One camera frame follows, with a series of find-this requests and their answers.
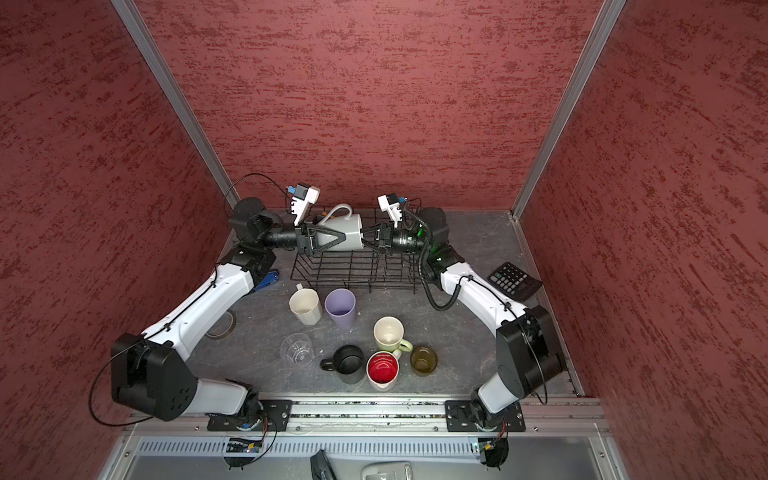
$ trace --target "black wire rack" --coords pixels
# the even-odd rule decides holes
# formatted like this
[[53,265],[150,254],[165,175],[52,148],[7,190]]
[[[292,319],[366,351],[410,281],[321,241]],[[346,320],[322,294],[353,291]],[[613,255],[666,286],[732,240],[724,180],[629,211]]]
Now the black wire rack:
[[[377,209],[353,208],[360,214],[362,227],[372,227],[388,222],[389,216]],[[308,218],[328,211],[313,207]],[[419,285],[419,271],[416,269],[417,255],[391,252],[377,253],[373,250],[356,252],[323,252],[311,257],[296,254],[291,270],[291,280],[306,282],[315,290],[326,288],[367,288],[413,290]]]

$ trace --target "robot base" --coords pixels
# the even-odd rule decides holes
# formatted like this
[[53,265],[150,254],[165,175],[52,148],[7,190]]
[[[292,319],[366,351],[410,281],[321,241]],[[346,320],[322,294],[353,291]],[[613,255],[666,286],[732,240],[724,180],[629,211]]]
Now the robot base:
[[475,409],[468,400],[448,400],[445,402],[445,421],[449,432],[500,432],[502,422],[507,423],[508,432],[524,432],[525,420],[520,410],[520,402],[512,403],[497,415],[498,423],[490,430],[481,429],[478,419],[473,415]]
[[269,418],[267,430],[285,432],[292,405],[290,400],[259,400],[259,394],[249,389],[240,411],[234,415],[212,415],[208,419],[208,431],[254,432],[261,430],[262,422]]

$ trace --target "purple cup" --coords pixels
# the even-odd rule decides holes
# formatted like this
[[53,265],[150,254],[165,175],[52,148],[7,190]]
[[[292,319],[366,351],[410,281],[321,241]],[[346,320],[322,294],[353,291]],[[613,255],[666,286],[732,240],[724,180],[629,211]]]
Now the purple cup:
[[355,294],[346,288],[337,288],[326,297],[326,312],[340,329],[351,329],[357,321]]

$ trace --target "red textured wall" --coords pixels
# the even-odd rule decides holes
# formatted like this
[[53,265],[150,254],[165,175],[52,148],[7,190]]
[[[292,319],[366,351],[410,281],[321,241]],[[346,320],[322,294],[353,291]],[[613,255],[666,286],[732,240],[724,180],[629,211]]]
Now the red textured wall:
[[523,226],[633,480],[768,478],[768,4],[632,0]]
[[109,2],[5,2],[0,85],[0,478],[92,478],[90,382],[208,275],[222,197]]
[[601,3],[137,0],[233,179],[464,208],[514,203]]

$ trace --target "black mug handle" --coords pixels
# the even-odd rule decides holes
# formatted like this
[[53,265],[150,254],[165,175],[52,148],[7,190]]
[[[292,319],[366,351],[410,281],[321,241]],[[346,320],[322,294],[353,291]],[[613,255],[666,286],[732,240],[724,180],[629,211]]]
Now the black mug handle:
[[332,372],[333,370],[335,370],[333,368],[333,359],[320,360],[320,368],[325,370],[326,372]]

